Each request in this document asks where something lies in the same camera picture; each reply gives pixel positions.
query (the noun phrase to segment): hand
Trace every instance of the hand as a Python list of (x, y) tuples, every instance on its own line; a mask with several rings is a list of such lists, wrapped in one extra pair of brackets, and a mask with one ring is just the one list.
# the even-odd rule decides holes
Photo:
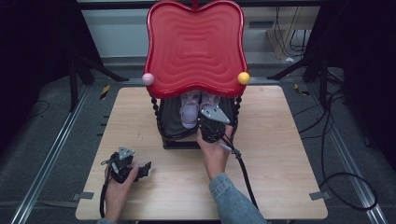
[[(106, 213), (105, 218), (118, 222), (122, 213), (123, 208), (125, 207), (126, 201), (128, 199), (129, 190), (131, 189), (132, 184), (134, 183), (134, 179), (137, 176), (139, 171), (139, 166), (136, 165), (131, 172), (129, 173), (126, 180), (120, 184), (119, 182), (111, 179), (107, 186), (106, 191)], [(108, 166), (105, 171), (105, 178), (108, 172)]]
[[(202, 138), (201, 130), (197, 132), (197, 143), (201, 147), (204, 155), (204, 165), (206, 168), (209, 179), (212, 179), (216, 175), (225, 172), (225, 165), (227, 164), (230, 151), (225, 150), (219, 145), (219, 143), (208, 143)], [(225, 135), (229, 138), (233, 133), (233, 127), (226, 125)]]

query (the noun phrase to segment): wooden tabletop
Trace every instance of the wooden tabletop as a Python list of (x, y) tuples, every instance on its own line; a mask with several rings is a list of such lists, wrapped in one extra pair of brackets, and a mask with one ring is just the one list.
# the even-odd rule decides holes
[[(239, 114), (234, 146), (242, 153), (257, 204), (265, 218), (321, 219), (327, 216), (323, 200), (309, 193), (318, 184), (278, 86), (247, 86)], [(102, 142), (93, 161), (76, 217), (100, 218), (99, 199), (105, 166), (119, 146), (135, 150), (134, 161), (152, 161), (148, 177), (134, 183), (122, 214), (127, 220), (218, 219), (216, 204), (208, 190), (200, 149), (163, 149), (156, 118), (146, 88), (123, 88), (114, 104)], [(226, 174), (248, 197), (241, 168), (234, 155)]]

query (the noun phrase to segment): wavy red tray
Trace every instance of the wavy red tray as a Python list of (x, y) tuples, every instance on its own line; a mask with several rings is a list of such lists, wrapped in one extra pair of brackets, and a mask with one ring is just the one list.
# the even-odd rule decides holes
[(161, 1), (148, 12), (149, 49), (145, 73), (150, 96), (166, 99), (186, 91), (222, 97), (242, 95), (238, 75), (248, 70), (242, 49), (244, 16), (232, 1), (203, 7)]

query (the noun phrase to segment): denim sleeve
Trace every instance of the denim sleeve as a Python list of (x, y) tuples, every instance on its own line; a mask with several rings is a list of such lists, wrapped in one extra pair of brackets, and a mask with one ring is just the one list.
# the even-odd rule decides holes
[(222, 224), (267, 223), (259, 210), (238, 189), (224, 173), (214, 177), (209, 183), (210, 193), (218, 206)]
[(105, 218), (100, 218), (100, 219), (96, 222), (96, 224), (117, 224), (117, 223), (112, 222), (112, 221), (110, 221), (110, 220), (108, 220), (108, 219), (105, 219)]

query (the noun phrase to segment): sneaker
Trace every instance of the sneaker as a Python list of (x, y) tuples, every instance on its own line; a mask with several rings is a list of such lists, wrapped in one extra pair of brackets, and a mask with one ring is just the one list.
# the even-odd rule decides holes
[(202, 102), (200, 105), (201, 110), (214, 109), (219, 107), (220, 97), (207, 92), (202, 93)]
[(181, 123), (187, 129), (195, 127), (198, 119), (198, 102), (200, 98), (200, 91), (189, 91), (180, 96), (181, 108), (180, 118)]

